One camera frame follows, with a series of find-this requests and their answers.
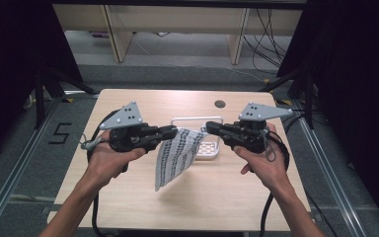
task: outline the wooden table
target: wooden table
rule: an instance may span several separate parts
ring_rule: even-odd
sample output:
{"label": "wooden table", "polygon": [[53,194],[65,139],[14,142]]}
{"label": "wooden table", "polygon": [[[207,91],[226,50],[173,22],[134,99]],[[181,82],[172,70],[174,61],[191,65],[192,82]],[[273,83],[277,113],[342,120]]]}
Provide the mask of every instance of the wooden table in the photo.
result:
{"label": "wooden table", "polygon": [[[222,100],[225,108],[216,108]],[[136,101],[145,122],[163,126],[173,118],[223,117],[238,120],[250,102],[274,106],[268,93],[104,90],[94,107],[84,133],[91,137],[99,122],[111,111]],[[194,120],[200,127],[200,121]],[[290,151],[281,120],[271,119]],[[220,142],[220,153],[210,161],[195,161],[183,174],[155,192],[158,150],[129,164],[128,171],[100,192],[99,227],[157,230],[258,231],[269,191],[254,174],[241,175],[246,162]],[[62,204],[87,167],[86,152],[79,145],[62,183],[55,204]],[[303,186],[292,159],[288,169],[300,199],[310,211]],[[51,212],[48,221],[54,216]],[[92,208],[80,227],[91,227]],[[288,225],[274,201],[266,219],[266,230],[285,231]]]}

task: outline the white cloth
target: white cloth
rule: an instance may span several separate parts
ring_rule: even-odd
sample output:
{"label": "white cloth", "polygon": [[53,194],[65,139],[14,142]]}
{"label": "white cloth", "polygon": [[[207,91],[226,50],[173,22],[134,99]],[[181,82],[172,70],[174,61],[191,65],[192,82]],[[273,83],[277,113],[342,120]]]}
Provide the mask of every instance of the white cloth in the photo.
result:
{"label": "white cloth", "polygon": [[156,192],[192,165],[199,145],[206,135],[180,128],[174,139],[162,143],[156,162]]}

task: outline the floor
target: floor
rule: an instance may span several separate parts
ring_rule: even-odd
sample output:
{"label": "floor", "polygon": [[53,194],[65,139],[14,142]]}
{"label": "floor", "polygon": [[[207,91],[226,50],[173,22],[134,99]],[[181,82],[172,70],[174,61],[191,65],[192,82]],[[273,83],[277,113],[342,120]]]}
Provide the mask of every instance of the floor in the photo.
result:
{"label": "floor", "polygon": [[[248,90],[255,91],[265,85],[266,79],[271,81],[275,79],[272,73],[277,70],[277,66],[274,64],[279,62],[275,52],[266,49],[263,50],[264,54],[276,63],[271,63],[257,55],[253,57],[252,49],[244,41],[240,61],[237,65],[232,65],[226,38],[220,35],[166,34],[160,37],[156,33],[136,33],[133,36],[124,62],[116,63],[114,62],[108,39],[94,38],[88,32],[66,32],[65,34],[76,62],[83,71],[90,70],[89,68],[93,67],[145,68],[141,70],[147,70],[148,67],[166,67],[184,71],[222,69],[221,71],[228,72],[228,74],[235,73],[240,79],[243,78],[244,81],[240,80],[241,84],[256,85],[257,88],[248,88]],[[288,48],[290,40],[290,37],[275,38],[281,48]],[[256,46],[256,39],[253,36],[247,36],[247,41]],[[273,49],[273,45],[267,39],[264,39],[264,46]],[[104,75],[105,78],[115,78],[117,76],[113,73],[110,74],[110,70],[108,70],[108,74]],[[94,81],[98,81],[99,77],[103,77],[102,74],[92,74],[92,72],[87,73],[87,76],[86,80]],[[289,100],[286,96],[289,84],[288,82],[287,85],[275,89],[273,92],[275,98],[281,101],[280,105],[282,107],[295,106],[295,104],[284,104],[286,100]],[[66,90],[75,90],[75,88],[70,88],[66,85]],[[51,118],[48,128],[40,136],[41,143],[45,143],[48,146],[48,142],[55,139],[52,133],[56,130],[58,124],[67,120],[75,120],[75,123],[70,127],[73,130],[70,132],[70,139],[67,141],[67,143],[70,143],[66,147],[72,147],[77,144],[80,139],[81,129],[86,124],[87,115],[91,112],[95,101],[96,99],[89,98],[78,99],[75,101],[76,106],[73,109],[67,104],[61,103],[55,115]],[[341,145],[338,143],[325,117],[321,114],[314,114],[313,118],[316,125],[314,132],[318,137],[318,142],[323,144],[324,156],[326,156],[326,160],[334,169],[333,174],[336,175],[336,179],[341,183],[344,196],[347,197],[347,202],[351,204],[354,213],[358,216],[358,223],[362,225],[365,235],[354,233],[353,227],[348,225],[347,215],[342,213],[337,194],[334,194],[331,186],[328,185],[326,173],[322,170],[322,163],[317,158],[317,152],[310,148],[309,137],[304,135],[307,131],[307,125],[298,121],[291,126],[287,136],[295,154],[305,189],[308,190],[318,207],[325,213],[339,236],[379,236],[379,211],[377,206],[360,182],[359,177],[353,172],[353,167],[347,165],[347,157],[345,157]],[[14,136],[8,136],[5,141],[3,145],[5,149],[0,153],[0,158],[6,157],[6,159],[0,159],[0,191],[1,187],[7,182],[8,174],[17,165],[18,157],[29,144],[30,137],[34,135],[34,123],[35,108],[31,107],[18,118],[18,122],[16,122],[12,130]],[[56,184],[62,182],[63,175],[54,177],[53,174],[55,170],[59,174],[65,173],[70,162],[68,157],[73,155],[73,151],[72,149],[63,148],[65,149],[64,156],[57,157],[57,155],[54,155],[51,165],[42,166],[41,161],[36,157],[48,155],[44,153],[51,151],[48,148],[40,148],[40,146],[41,144],[35,149],[35,158],[31,159],[27,169],[21,174],[20,183],[13,190],[14,194],[11,196],[9,204],[1,213],[0,236],[8,235],[9,233],[12,236],[37,235],[45,225],[48,207],[52,204],[54,194],[58,192],[58,187],[51,185],[50,181]],[[310,204],[313,217],[318,225],[328,236],[334,236],[328,224],[325,223],[324,217],[319,214],[316,205],[311,202]],[[92,235],[92,231],[84,229],[79,230],[77,233],[77,236]],[[289,233],[269,232],[266,236],[290,235]]]}

